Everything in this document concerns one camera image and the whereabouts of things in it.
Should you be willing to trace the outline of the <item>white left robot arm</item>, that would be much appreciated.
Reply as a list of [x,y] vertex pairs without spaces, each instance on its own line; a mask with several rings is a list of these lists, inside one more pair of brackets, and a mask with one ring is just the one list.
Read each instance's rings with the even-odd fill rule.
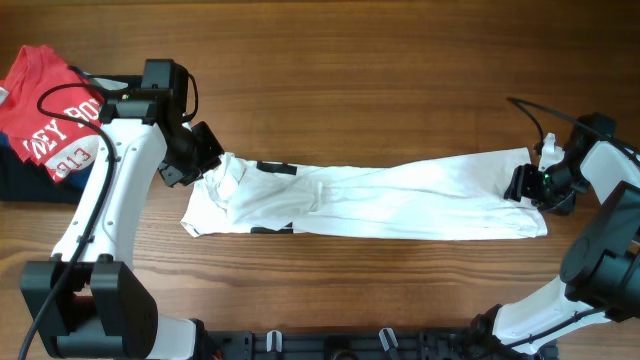
[[223,153],[207,124],[195,121],[195,78],[170,59],[147,60],[119,88],[90,75],[103,97],[94,132],[97,158],[63,237],[46,261],[28,262],[20,289],[32,316],[24,338],[54,358],[210,359],[199,320],[164,316],[133,273],[136,231],[155,176],[189,185]]

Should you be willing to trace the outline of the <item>white t-shirt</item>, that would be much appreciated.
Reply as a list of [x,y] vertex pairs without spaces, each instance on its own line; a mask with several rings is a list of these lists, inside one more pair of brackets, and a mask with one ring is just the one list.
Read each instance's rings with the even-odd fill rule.
[[544,236],[528,200],[507,200],[525,148],[422,160],[390,168],[250,161],[226,153],[195,182],[182,226],[193,237],[291,231],[411,240]]

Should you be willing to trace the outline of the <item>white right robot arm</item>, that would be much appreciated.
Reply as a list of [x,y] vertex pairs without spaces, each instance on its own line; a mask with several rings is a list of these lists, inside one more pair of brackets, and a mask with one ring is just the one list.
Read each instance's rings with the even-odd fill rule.
[[615,137],[602,114],[580,117],[552,165],[514,170],[505,198],[527,198],[542,212],[566,215],[594,190],[601,204],[568,249],[559,274],[527,298],[477,316],[461,353],[468,359],[550,359],[559,337],[582,327],[639,315],[639,157]]

